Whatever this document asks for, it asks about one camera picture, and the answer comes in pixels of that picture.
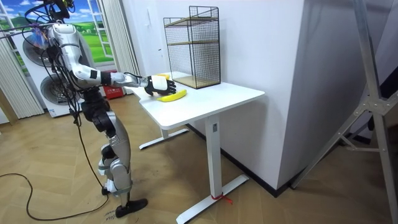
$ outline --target desk leg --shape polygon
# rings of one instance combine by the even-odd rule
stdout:
[[[168,140],[170,138],[173,138],[173,137],[178,136],[180,134],[186,133],[189,130],[184,128],[184,129],[181,129],[181,130],[176,131],[176,132],[171,133],[171,134],[169,134],[169,132],[167,130],[160,129],[160,131],[162,132],[162,137],[161,138],[158,138],[158,139],[152,140],[150,142],[144,143],[144,144],[139,146],[139,149],[145,149],[145,148],[147,148],[149,146],[153,146],[154,144],[158,144],[158,143],[164,142],[164,141],[166,141],[166,140]]]
[[[205,119],[206,128],[206,143],[207,143],[207,159],[209,166],[209,177],[210,177],[210,194],[205,199],[189,208],[181,215],[177,217],[177,223],[183,224],[197,216],[199,213],[204,211],[210,205],[217,202],[213,198],[217,198],[220,195],[228,194],[239,185],[249,180],[246,175],[240,175],[235,178],[224,187],[221,183],[221,152],[220,152],[220,122],[218,114],[207,117]]]

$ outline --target landscape wallpaper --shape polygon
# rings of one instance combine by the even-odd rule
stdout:
[[[3,3],[7,14],[10,16],[14,27],[24,26],[27,24],[24,14],[30,8],[42,4],[43,1],[30,1],[30,0],[1,0]],[[93,6],[94,12],[99,12],[96,1],[90,0]],[[65,19],[66,23],[73,24],[76,29],[83,35],[87,44],[90,46],[91,53],[93,55],[94,62],[108,62],[112,61],[113,58],[105,57],[103,48],[101,46],[100,38],[98,37],[97,30],[95,29],[93,16],[91,15],[90,8],[88,6],[87,0],[76,0],[75,1],[75,12],[69,13],[70,18]],[[31,12],[28,15],[30,21],[35,22],[38,15]],[[99,28],[103,28],[103,23],[101,16],[96,16],[96,20]],[[39,23],[44,23],[42,19],[38,20]],[[0,16],[0,26],[2,29],[9,28],[5,18]],[[105,31],[101,31],[102,40],[107,42],[108,38]],[[111,55],[111,49],[109,46],[106,47],[107,54]]]

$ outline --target yellow banana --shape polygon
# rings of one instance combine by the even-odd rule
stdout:
[[[167,80],[170,79],[170,75],[168,75],[168,74],[156,74],[156,75],[165,77]]]
[[[162,96],[156,100],[159,100],[161,102],[171,102],[171,101],[183,98],[186,94],[187,94],[187,90],[181,90],[181,91],[174,93],[173,95]]]

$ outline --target desk tabletop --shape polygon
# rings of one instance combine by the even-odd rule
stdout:
[[[149,96],[143,87],[130,89],[140,98],[139,103],[149,116],[164,130],[206,118],[254,101],[264,95],[263,91],[225,82],[199,90],[179,83],[176,83],[176,86],[177,91],[187,90],[187,95],[166,103],[156,100],[160,96]]]

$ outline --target wire mesh shelf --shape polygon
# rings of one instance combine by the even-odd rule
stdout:
[[[172,78],[192,88],[221,83],[218,8],[190,6],[190,17],[164,18]]]

